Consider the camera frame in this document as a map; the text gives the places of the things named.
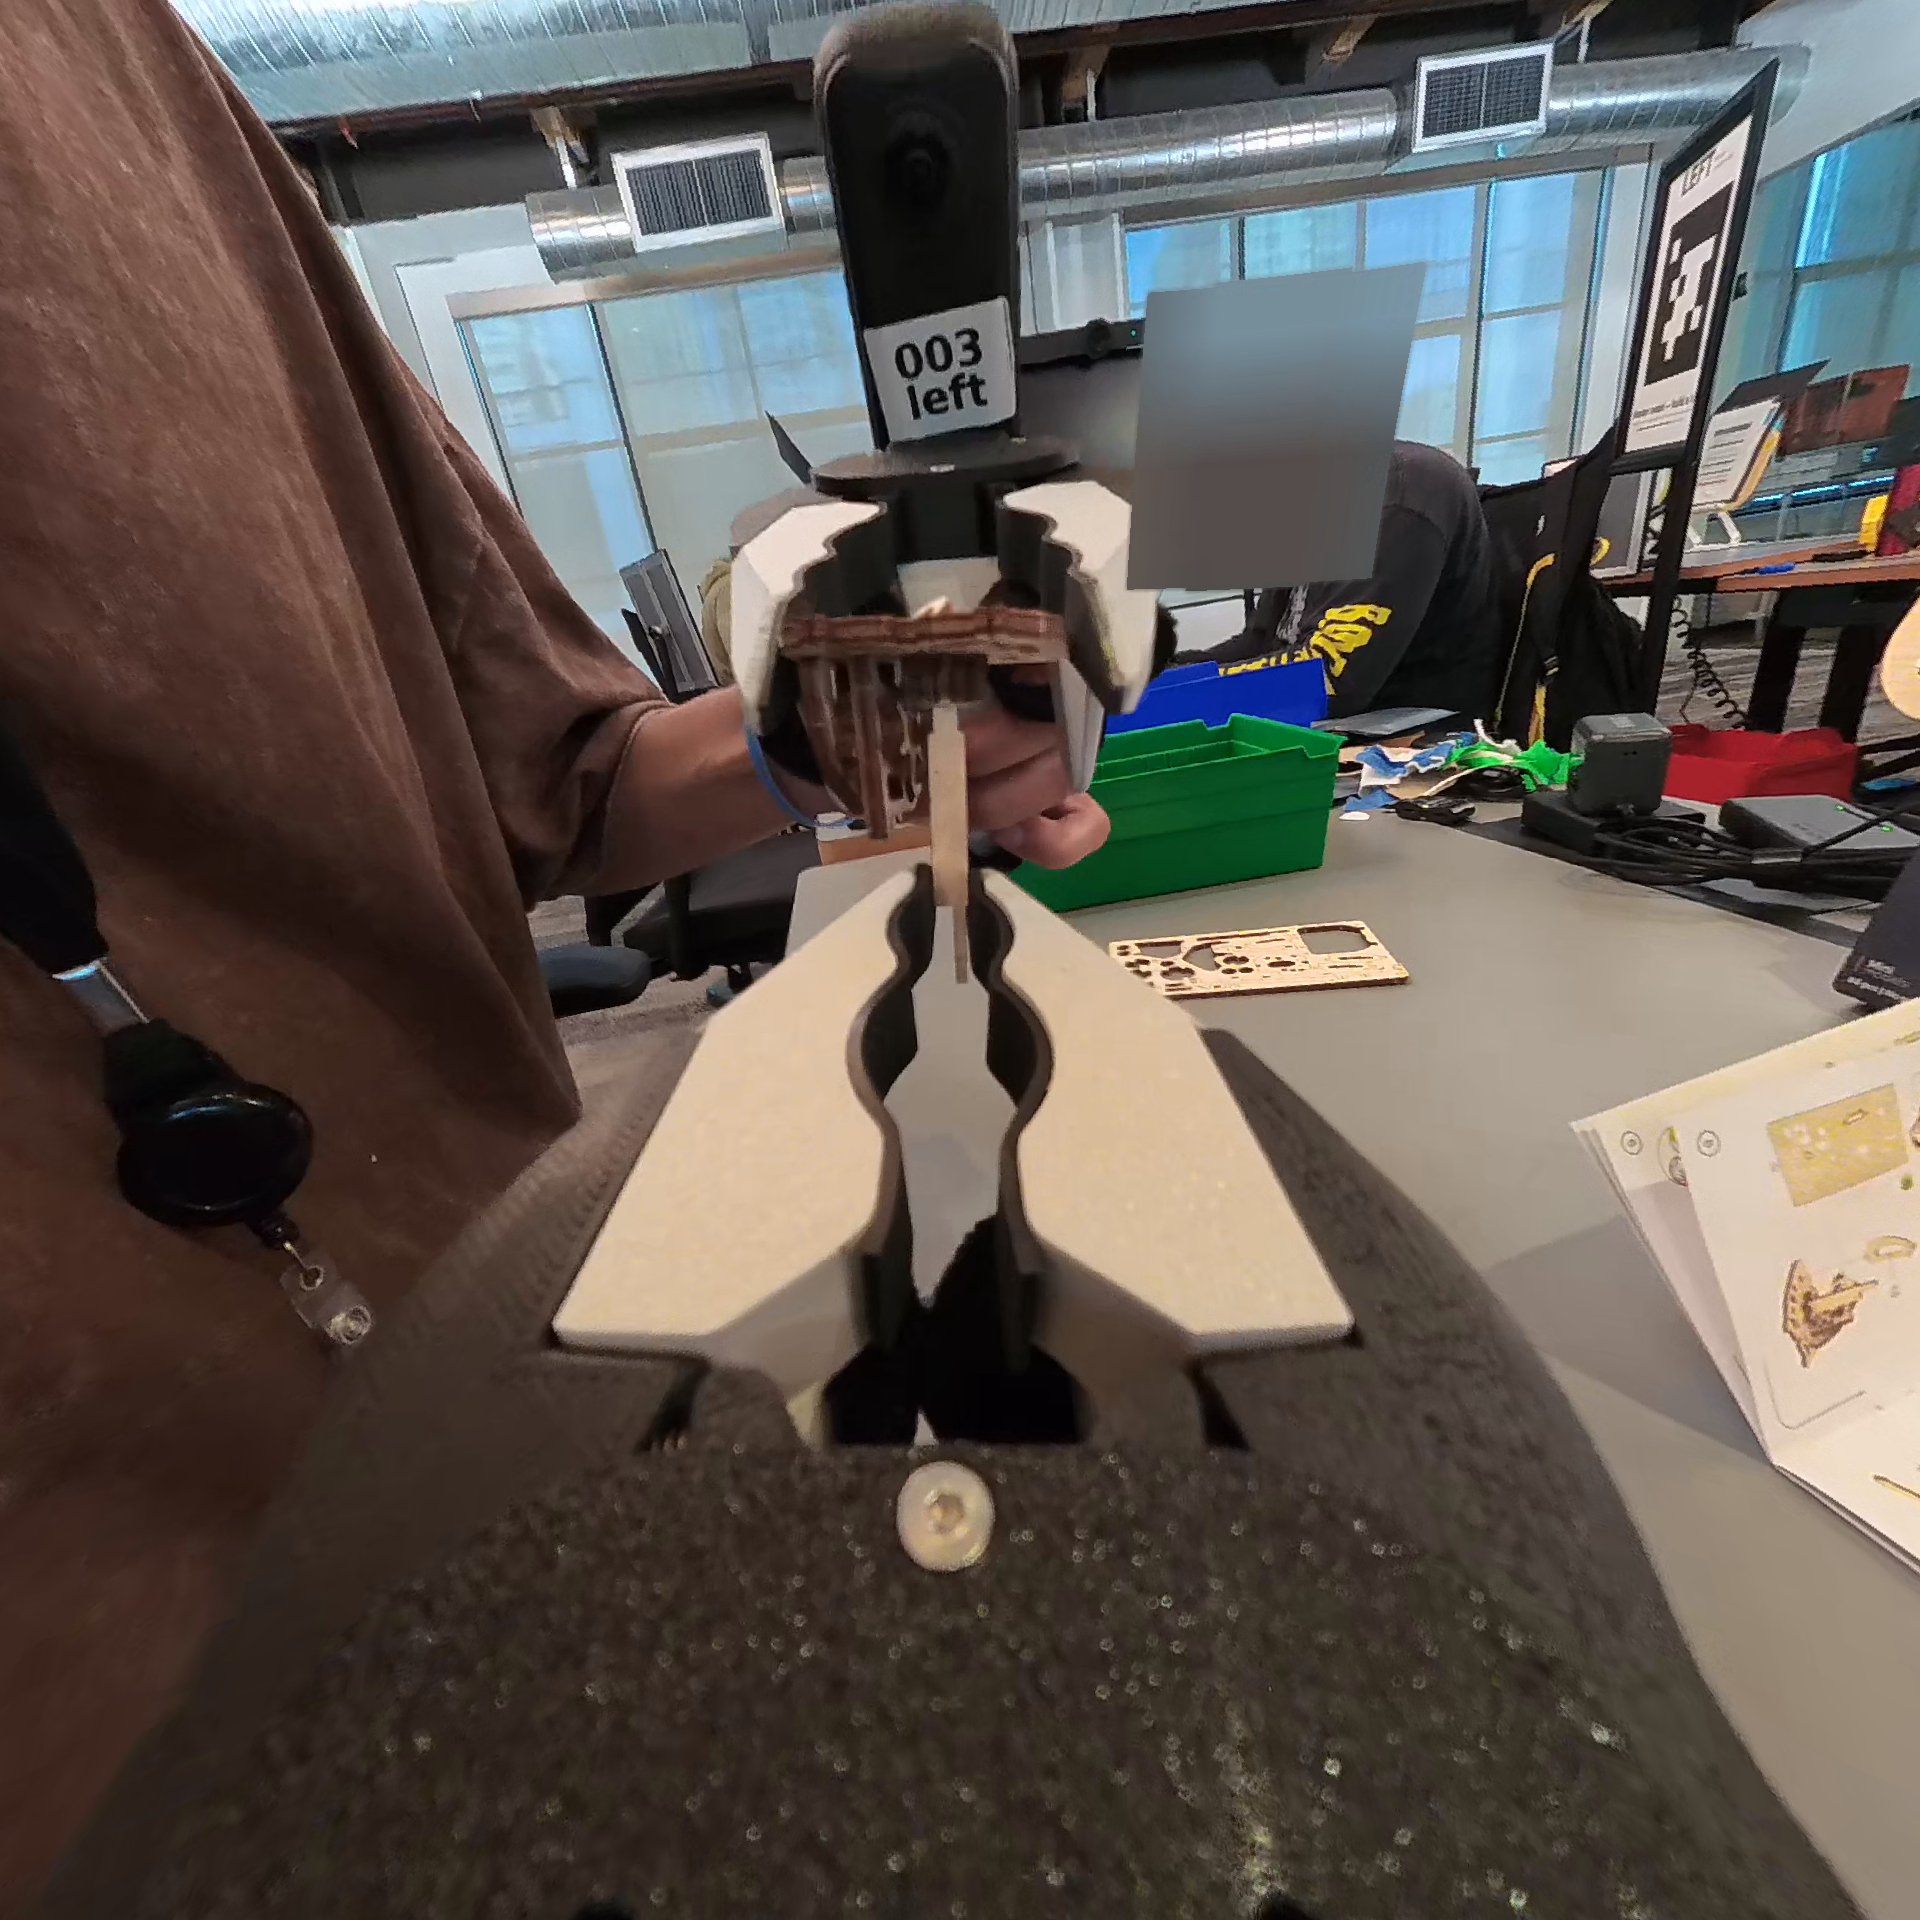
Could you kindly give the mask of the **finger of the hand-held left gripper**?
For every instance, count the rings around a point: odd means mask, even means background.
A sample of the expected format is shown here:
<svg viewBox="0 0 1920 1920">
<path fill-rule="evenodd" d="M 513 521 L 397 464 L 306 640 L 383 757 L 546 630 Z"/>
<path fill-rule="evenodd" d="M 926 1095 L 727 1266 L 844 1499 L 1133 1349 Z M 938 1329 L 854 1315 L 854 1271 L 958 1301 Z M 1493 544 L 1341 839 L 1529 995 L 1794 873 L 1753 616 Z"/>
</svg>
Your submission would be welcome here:
<svg viewBox="0 0 1920 1920">
<path fill-rule="evenodd" d="M 1047 481 L 997 507 L 998 579 L 1061 627 L 1041 682 L 1062 729 L 1070 787 L 1090 791 L 1108 720 L 1133 712 L 1162 670 L 1162 600 L 1129 584 L 1133 511 L 1100 481 Z"/>
<path fill-rule="evenodd" d="M 829 497 L 780 513 L 745 542 L 729 574 L 729 658 L 743 726 L 775 715 L 787 615 L 804 602 L 851 616 L 889 592 L 889 511 L 877 501 Z"/>
</svg>

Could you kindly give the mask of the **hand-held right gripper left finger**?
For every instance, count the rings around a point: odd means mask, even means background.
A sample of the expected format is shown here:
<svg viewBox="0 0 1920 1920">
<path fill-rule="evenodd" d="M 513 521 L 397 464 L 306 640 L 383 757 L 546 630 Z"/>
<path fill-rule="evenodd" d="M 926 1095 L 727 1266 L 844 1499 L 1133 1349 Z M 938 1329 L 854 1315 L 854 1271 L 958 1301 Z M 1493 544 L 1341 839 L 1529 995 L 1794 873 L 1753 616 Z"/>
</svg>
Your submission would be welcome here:
<svg viewBox="0 0 1920 1920">
<path fill-rule="evenodd" d="M 886 1438 L 846 1369 L 915 1312 L 886 1097 L 922 1048 L 924 869 L 884 880 L 708 1022 L 550 1319 L 570 1354 L 757 1375 L 813 1445 Z"/>
</svg>

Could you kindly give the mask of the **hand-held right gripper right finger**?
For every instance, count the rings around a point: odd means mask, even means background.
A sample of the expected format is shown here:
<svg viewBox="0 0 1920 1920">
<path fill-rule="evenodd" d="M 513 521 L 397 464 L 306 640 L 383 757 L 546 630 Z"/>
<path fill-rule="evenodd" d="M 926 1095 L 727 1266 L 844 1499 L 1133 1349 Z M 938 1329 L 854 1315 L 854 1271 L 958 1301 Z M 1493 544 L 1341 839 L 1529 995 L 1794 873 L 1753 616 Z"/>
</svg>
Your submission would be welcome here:
<svg viewBox="0 0 1920 1920">
<path fill-rule="evenodd" d="M 998 1291 L 1014 1346 L 1073 1381 L 1353 1331 L 1339 1286 L 1201 1026 L 1006 874 L 977 870 L 998 1150 Z"/>
</svg>

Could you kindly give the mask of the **assembled wooden model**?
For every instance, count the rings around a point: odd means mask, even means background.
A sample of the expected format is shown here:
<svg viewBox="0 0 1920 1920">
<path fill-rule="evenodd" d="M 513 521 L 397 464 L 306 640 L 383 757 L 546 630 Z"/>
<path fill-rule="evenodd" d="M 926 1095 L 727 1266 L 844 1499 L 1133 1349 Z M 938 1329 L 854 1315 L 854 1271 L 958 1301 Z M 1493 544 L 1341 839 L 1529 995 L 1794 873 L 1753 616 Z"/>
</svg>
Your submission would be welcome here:
<svg viewBox="0 0 1920 1920">
<path fill-rule="evenodd" d="M 917 615 L 782 615 L 775 682 L 798 717 L 823 783 L 846 815 L 884 840 L 927 822 L 927 738 L 942 703 L 980 703 L 998 666 L 1065 659 L 1065 621 L 1033 608 L 938 602 Z"/>
</svg>

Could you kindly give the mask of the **wooden strip part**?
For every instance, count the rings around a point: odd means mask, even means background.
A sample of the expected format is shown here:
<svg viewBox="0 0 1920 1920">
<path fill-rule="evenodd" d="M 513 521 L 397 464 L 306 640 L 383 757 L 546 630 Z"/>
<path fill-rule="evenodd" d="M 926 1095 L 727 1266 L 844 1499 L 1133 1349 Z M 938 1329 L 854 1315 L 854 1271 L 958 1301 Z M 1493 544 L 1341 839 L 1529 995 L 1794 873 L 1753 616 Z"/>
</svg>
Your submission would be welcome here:
<svg viewBox="0 0 1920 1920">
<path fill-rule="evenodd" d="M 967 984 L 969 938 L 969 753 L 959 710 L 939 701 L 927 729 L 927 855 L 934 904 L 950 918 L 950 971 Z"/>
</svg>

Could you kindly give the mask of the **person's left forearm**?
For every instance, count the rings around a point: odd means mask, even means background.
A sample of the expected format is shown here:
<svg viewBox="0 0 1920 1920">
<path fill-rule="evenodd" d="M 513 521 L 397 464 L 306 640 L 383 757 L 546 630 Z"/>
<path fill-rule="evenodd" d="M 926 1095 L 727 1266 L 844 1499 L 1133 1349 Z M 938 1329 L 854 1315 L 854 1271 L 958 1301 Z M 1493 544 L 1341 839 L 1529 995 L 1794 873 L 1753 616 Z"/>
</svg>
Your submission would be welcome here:
<svg viewBox="0 0 1920 1920">
<path fill-rule="evenodd" d="M 638 717 L 559 858 L 518 874 L 521 901 L 644 891 L 793 825 L 748 795 L 734 744 L 743 726 L 735 688 Z"/>
</svg>

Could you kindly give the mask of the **person's left hand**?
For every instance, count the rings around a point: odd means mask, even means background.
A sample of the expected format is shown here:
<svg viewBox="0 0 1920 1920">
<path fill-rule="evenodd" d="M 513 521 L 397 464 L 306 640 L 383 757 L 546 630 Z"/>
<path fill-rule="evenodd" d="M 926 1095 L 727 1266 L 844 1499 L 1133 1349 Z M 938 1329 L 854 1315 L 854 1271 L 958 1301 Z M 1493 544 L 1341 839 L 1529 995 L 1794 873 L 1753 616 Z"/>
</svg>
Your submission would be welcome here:
<svg viewBox="0 0 1920 1920">
<path fill-rule="evenodd" d="M 1070 869 L 1107 845 L 1114 822 L 1087 791 L 1073 785 L 1073 767 L 1054 725 L 1020 717 L 997 701 L 959 712 L 967 738 L 969 825 L 994 845 L 1047 870 Z M 743 729 L 735 731 L 735 758 L 748 795 L 782 808 L 757 779 Z M 851 807 L 831 800 L 831 813 Z"/>
</svg>

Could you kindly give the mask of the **blue plastic bin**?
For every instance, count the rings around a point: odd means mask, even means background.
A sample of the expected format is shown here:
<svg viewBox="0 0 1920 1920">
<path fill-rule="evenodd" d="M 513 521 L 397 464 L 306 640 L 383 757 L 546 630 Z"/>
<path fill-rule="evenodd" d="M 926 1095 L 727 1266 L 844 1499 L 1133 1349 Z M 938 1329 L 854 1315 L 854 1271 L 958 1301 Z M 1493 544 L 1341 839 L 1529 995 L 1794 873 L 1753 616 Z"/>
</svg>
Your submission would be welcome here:
<svg viewBox="0 0 1920 1920">
<path fill-rule="evenodd" d="M 1129 712 L 1108 717 L 1107 735 L 1197 722 L 1222 726 L 1254 715 L 1300 729 L 1329 717 L 1329 681 L 1316 658 L 1178 663 L 1157 674 Z"/>
</svg>

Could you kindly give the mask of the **blue wristband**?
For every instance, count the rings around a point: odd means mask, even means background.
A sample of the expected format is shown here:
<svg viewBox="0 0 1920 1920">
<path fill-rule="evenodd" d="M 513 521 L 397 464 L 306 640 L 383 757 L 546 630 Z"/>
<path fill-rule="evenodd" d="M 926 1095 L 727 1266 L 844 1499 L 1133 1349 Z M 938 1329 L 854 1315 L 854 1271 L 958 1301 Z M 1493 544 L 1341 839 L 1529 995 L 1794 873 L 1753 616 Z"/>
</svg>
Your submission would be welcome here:
<svg viewBox="0 0 1920 1920">
<path fill-rule="evenodd" d="M 815 832 L 819 819 L 831 810 L 831 793 L 821 783 L 821 769 L 804 734 L 777 735 L 767 742 L 754 726 L 743 726 L 743 735 L 761 787 L 787 819 Z"/>
</svg>

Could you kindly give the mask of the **white air vent grille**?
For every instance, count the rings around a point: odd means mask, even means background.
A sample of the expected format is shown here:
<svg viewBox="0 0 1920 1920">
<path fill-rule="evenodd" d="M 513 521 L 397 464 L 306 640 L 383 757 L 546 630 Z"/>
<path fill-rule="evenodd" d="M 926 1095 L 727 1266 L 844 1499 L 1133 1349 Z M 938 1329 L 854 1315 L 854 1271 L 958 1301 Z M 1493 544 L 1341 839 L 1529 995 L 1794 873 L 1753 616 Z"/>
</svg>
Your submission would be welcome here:
<svg viewBox="0 0 1920 1920">
<path fill-rule="evenodd" d="M 1415 64 L 1409 153 L 1543 137 L 1551 66 L 1551 38 L 1467 54 L 1425 54 Z"/>
<path fill-rule="evenodd" d="M 785 233 L 772 139 L 721 135 L 610 158 L 620 206 L 638 256 Z"/>
</svg>

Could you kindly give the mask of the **punched-out wooden part sheet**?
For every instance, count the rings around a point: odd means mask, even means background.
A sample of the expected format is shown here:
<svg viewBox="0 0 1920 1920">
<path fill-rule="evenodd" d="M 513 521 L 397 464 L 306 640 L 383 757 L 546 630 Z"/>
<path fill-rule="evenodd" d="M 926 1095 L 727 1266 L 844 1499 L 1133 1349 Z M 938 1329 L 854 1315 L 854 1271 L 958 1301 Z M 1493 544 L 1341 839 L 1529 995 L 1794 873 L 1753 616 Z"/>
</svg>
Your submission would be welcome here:
<svg viewBox="0 0 1920 1920">
<path fill-rule="evenodd" d="M 1108 958 L 1167 1001 L 1399 986 L 1403 961 L 1359 918 L 1110 941 Z"/>
</svg>

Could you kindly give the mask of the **green plastic bin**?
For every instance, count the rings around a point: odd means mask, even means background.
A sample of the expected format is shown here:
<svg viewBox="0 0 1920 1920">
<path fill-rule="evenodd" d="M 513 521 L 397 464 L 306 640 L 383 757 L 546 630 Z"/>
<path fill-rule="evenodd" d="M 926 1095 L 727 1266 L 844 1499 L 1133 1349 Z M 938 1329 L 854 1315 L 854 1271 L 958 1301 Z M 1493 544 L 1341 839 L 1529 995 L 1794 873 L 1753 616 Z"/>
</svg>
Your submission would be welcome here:
<svg viewBox="0 0 1920 1920">
<path fill-rule="evenodd" d="M 1012 882 L 1065 914 L 1315 870 L 1337 753 L 1337 734 L 1260 715 L 1108 734 L 1090 785 L 1108 840 L 1062 870 L 1027 862 Z"/>
</svg>

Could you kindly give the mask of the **black office chair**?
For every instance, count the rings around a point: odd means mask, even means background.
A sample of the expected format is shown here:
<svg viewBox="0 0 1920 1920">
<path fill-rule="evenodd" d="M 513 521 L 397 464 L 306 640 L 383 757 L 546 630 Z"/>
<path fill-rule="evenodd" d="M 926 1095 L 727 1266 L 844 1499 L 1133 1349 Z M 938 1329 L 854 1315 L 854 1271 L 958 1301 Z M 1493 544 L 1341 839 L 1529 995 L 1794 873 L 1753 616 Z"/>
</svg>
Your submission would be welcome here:
<svg viewBox="0 0 1920 1920">
<path fill-rule="evenodd" d="M 630 602 L 621 609 L 650 678 L 671 703 L 721 681 L 714 648 L 662 551 L 621 569 Z M 754 968 L 785 952 L 799 878 L 821 862 L 810 827 L 721 857 L 658 887 L 582 897 L 585 931 L 537 955 L 558 1018 L 634 1003 L 662 978 L 692 979 L 722 971 L 729 992 L 753 984 Z"/>
</svg>

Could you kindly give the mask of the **pile of coloured scraps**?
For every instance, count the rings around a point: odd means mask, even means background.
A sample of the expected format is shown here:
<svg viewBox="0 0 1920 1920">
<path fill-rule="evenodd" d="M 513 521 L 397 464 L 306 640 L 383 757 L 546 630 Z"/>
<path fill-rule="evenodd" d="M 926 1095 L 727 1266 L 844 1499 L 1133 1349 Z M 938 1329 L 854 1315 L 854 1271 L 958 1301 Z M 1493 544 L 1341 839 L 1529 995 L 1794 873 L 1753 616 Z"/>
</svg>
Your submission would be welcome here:
<svg viewBox="0 0 1920 1920">
<path fill-rule="evenodd" d="M 1409 818 L 1433 808 L 1474 801 L 1523 801 L 1569 783 L 1572 757 L 1543 741 L 1523 747 L 1490 738 L 1483 729 L 1391 735 L 1385 741 L 1347 738 L 1335 776 L 1335 815 L 1369 818 L 1396 810 Z"/>
</svg>

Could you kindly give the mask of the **black retractable badge reel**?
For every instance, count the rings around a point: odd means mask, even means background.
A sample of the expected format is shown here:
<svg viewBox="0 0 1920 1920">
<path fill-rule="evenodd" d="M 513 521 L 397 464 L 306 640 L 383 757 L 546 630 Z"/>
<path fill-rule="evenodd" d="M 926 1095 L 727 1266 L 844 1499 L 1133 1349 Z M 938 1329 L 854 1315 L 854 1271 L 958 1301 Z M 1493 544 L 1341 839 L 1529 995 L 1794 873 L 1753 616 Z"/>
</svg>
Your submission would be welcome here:
<svg viewBox="0 0 1920 1920">
<path fill-rule="evenodd" d="M 103 1038 L 115 1179 L 131 1207 L 177 1232 L 244 1232 L 278 1259 L 278 1286 L 303 1327 L 335 1353 L 359 1349 L 374 1312 L 290 1211 L 316 1153 L 303 1109 L 148 1017 L 103 958 L 55 982 Z"/>
</svg>

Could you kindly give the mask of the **black flat charger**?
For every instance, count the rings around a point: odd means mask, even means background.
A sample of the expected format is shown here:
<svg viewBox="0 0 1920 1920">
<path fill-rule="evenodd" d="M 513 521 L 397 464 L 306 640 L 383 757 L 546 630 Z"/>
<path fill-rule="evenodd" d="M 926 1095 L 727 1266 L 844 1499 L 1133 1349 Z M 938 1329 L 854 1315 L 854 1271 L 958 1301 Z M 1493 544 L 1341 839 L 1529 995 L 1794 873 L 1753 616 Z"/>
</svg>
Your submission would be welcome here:
<svg viewBox="0 0 1920 1920">
<path fill-rule="evenodd" d="M 1707 810 L 1675 800 L 1652 807 L 1587 810 L 1562 787 L 1540 787 L 1519 803 L 1519 832 L 1577 857 L 1662 857 L 1694 847 Z"/>
</svg>

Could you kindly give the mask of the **paper instruction booklet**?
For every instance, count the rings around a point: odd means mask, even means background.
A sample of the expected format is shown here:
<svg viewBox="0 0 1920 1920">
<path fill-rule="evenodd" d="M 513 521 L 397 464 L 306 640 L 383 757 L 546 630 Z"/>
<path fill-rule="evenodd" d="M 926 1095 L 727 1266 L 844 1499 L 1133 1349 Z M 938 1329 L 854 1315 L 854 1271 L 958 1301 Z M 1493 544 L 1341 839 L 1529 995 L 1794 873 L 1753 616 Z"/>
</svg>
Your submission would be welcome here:
<svg viewBox="0 0 1920 1920">
<path fill-rule="evenodd" d="M 1916 1568 L 1916 1001 L 1572 1128 L 1772 1469 Z"/>
</svg>

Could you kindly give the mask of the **black sign stand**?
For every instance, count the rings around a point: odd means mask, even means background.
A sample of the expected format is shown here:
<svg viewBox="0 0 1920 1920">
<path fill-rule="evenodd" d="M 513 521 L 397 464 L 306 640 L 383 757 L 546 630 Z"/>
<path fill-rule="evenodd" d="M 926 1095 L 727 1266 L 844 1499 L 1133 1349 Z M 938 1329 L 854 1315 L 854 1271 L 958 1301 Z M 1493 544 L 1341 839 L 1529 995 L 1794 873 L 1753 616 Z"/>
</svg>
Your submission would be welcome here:
<svg viewBox="0 0 1920 1920">
<path fill-rule="evenodd" d="M 1780 57 L 1766 54 L 1740 94 L 1659 171 L 1609 480 L 1666 473 L 1646 609 L 1633 666 L 1633 710 L 1657 703 L 1711 384 L 1734 295 L 1743 229 L 1770 130 Z"/>
</svg>

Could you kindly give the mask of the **red plastic bin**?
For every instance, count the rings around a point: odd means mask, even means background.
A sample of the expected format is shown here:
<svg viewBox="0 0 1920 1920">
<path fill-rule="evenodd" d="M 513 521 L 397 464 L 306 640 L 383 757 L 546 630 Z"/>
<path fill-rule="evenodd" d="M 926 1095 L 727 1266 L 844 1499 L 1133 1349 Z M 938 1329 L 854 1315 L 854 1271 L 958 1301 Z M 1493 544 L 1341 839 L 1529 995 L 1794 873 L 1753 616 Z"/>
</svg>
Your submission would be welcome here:
<svg viewBox="0 0 1920 1920">
<path fill-rule="evenodd" d="M 1857 769 L 1858 744 L 1830 726 L 1780 734 L 1675 725 L 1663 795 L 1711 807 L 1770 797 L 1849 800 Z"/>
</svg>

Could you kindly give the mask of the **black power adapter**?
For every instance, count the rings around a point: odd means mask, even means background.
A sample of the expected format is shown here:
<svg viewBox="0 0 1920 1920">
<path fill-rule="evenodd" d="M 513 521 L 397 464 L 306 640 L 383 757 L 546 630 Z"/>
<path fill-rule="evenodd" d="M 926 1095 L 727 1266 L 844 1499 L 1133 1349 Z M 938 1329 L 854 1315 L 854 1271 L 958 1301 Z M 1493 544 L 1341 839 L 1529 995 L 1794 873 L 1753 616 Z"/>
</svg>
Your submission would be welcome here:
<svg viewBox="0 0 1920 1920">
<path fill-rule="evenodd" d="M 1916 835 L 1889 815 L 1826 795 L 1729 800 L 1719 803 L 1716 827 L 1741 847 L 1805 862 L 1902 862 L 1916 850 Z"/>
</svg>

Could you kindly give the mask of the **black box with print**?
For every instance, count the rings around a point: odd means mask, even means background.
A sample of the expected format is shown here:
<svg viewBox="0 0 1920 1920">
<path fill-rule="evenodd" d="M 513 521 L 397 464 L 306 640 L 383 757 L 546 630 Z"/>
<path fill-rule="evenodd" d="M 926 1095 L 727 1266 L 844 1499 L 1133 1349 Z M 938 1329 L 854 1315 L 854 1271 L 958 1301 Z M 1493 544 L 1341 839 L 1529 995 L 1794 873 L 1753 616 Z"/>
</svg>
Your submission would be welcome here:
<svg viewBox="0 0 1920 1920">
<path fill-rule="evenodd" d="M 1917 999 L 1917 851 L 1889 887 L 1830 984 L 1868 1010 Z"/>
</svg>

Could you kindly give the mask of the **silver round air duct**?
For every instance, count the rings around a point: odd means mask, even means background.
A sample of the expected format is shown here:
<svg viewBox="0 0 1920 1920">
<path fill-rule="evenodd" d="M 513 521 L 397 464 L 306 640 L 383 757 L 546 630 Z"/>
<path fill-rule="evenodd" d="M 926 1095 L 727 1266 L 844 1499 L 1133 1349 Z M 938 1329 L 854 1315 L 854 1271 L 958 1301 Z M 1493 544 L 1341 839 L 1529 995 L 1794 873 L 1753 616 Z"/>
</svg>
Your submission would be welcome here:
<svg viewBox="0 0 1920 1920">
<path fill-rule="evenodd" d="M 1774 94 L 1787 109 L 1801 90 L 1805 46 L 1733 46 L 1684 54 L 1562 62 L 1555 54 L 1548 130 L 1478 149 L 1411 154 L 1412 79 L 1353 86 L 1275 103 L 1151 111 L 1020 135 L 1020 194 L 1029 222 L 1079 218 L 1178 201 L 1215 201 L 1241 186 L 1339 176 L 1377 176 L 1415 161 L 1612 153 L 1705 127 L 1757 73 L 1780 57 Z M 785 233 L 721 243 L 787 248 L 834 234 L 826 159 L 775 163 Z M 543 190 L 526 217 L 550 281 L 596 281 L 635 270 L 630 229 L 612 182 Z"/>
</svg>

